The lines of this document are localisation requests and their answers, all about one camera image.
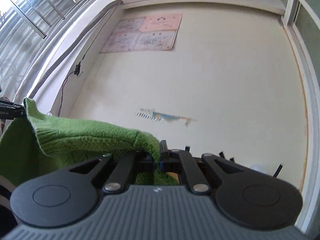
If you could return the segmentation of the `green navy striped knit sweater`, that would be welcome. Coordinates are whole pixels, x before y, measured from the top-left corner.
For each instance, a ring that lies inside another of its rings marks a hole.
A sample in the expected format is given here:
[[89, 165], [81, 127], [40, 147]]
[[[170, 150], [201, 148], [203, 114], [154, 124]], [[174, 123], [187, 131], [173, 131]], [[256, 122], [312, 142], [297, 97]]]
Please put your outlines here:
[[129, 151], [148, 152], [160, 161], [160, 142], [151, 134], [107, 122], [49, 116], [24, 98], [26, 115], [14, 119], [1, 136], [1, 178], [25, 181], [82, 161]]

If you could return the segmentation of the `grey white curtain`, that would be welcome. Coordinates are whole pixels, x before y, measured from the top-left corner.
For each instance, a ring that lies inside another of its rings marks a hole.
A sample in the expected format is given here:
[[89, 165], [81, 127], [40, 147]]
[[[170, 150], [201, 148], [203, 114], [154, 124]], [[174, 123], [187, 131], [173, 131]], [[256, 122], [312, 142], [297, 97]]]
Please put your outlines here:
[[1, 0], [1, 98], [13, 100], [58, 28], [92, 0]]

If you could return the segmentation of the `pink paper notices on wall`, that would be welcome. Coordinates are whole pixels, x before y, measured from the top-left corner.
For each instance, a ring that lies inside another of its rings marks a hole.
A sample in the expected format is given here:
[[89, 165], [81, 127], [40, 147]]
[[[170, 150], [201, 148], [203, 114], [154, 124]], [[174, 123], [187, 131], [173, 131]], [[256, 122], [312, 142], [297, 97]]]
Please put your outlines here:
[[172, 50], [182, 17], [157, 14], [119, 20], [100, 52]]

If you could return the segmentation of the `white window frame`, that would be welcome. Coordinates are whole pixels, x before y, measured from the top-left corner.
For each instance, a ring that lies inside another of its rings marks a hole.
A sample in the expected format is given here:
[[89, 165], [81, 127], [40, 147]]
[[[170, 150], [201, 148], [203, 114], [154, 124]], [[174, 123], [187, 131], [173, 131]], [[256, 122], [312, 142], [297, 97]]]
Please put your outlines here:
[[282, 22], [298, 64], [307, 120], [308, 149], [300, 187], [304, 204], [296, 225], [303, 233], [313, 235], [319, 226], [319, 82], [307, 45], [296, 25], [300, 8], [319, 28], [319, 17], [306, 0], [287, 0]]

